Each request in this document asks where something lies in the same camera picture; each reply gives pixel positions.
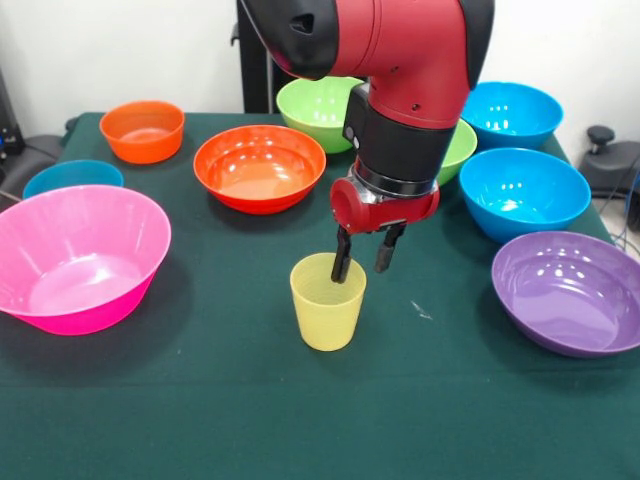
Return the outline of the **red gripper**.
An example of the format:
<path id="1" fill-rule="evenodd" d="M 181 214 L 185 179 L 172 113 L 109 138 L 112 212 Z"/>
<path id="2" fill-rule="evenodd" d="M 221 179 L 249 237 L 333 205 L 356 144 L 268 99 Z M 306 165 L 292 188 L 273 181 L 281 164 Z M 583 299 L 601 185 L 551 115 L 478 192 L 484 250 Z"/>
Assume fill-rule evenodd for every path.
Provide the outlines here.
<path id="1" fill-rule="evenodd" d="M 439 201 L 438 186 L 425 196 L 394 198 L 370 191 L 354 176 L 336 180 L 330 189 L 331 211 L 339 225 L 331 280 L 338 284 L 346 281 L 351 261 L 351 235 L 378 232 L 389 227 L 374 265 L 377 273 L 387 271 L 406 224 L 417 223 L 433 215 Z"/>

